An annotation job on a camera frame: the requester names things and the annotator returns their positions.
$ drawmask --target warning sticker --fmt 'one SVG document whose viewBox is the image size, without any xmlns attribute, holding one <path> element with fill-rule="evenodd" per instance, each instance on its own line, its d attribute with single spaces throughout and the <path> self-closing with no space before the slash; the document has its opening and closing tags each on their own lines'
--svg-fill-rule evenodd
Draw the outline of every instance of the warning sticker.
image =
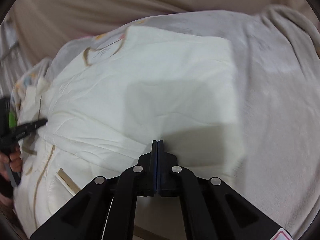
<svg viewBox="0 0 320 240">
<path fill-rule="evenodd" d="M 279 229 L 279 231 L 271 238 L 271 240 L 293 240 L 292 237 L 285 231 L 283 228 Z"/>
</svg>

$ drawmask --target silver screw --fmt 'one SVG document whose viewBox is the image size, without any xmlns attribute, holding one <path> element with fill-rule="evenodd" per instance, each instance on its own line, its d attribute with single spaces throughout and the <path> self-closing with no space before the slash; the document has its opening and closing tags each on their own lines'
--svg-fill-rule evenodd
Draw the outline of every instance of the silver screw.
<svg viewBox="0 0 320 240">
<path fill-rule="evenodd" d="M 173 166 L 171 170 L 175 173 L 179 173 L 182 171 L 182 168 L 180 166 Z"/>
<path fill-rule="evenodd" d="M 96 177 L 95 179 L 94 179 L 94 182 L 95 182 L 95 184 L 102 184 L 102 183 L 104 183 L 104 177 Z"/>
<path fill-rule="evenodd" d="M 141 171 L 143 171 L 143 167 L 142 167 L 142 166 L 139 166 L 139 165 L 134 166 L 134 167 L 133 167 L 133 171 L 134 171 L 134 172 L 141 172 Z"/>
<path fill-rule="evenodd" d="M 219 186 L 221 184 L 221 179 L 214 177 L 214 178 L 210 179 L 210 182 L 212 185 Z"/>
</svg>

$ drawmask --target gray blanket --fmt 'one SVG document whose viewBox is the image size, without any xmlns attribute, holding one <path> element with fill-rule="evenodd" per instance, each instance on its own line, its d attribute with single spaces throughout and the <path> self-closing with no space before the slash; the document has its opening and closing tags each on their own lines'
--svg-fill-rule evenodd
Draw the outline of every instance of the gray blanket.
<svg viewBox="0 0 320 240">
<path fill-rule="evenodd" d="M 235 190 L 298 239 L 320 209 L 317 29 L 304 16 L 281 6 L 268 7 L 256 16 L 203 11 L 132 24 L 231 41 L 248 153 L 235 171 Z M 51 65 L 44 60 L 34 71 L 42 69 L 39 73 L 52 81 L 82 50 L 114 42 L 127 26 L 100 39 L 71 41 Z M 12 97 L 21 100 L 18 93 Z"/>
</svg>

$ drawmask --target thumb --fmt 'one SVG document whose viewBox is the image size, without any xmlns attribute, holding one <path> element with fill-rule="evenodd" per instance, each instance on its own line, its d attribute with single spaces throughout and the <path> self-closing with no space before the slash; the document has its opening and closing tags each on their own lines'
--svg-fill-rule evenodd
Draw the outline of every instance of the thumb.
<svg viewBox="0 0 320 240">
<path fill-rule="evenodd" d="M 9 157 L 5 154 L 3 154 L 2 152 L 0 152 L 0 162 L 2 163 L 9 163 Z"/>
</svg>

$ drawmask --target human hand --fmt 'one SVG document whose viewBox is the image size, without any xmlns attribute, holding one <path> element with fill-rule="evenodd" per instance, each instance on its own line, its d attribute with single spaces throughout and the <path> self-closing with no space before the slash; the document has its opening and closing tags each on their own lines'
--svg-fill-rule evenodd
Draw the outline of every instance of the human hand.
<svg viewBox="0 0 320 240">
<path fill-rule="evenodd" d="M 22 160 L 20 158 L 20 147 L 17 145 L 15 147 L 15 151 L 13 153 L 10 153 L 10 158 L 0 152 L 0 175 L 4 177 L 7 181 L 10 181 L 8 173 L 4 167 L 5 163 L 10 163 L 10 168 L 12 171 L 19 172 L 22 170 Z"/>
</svg>

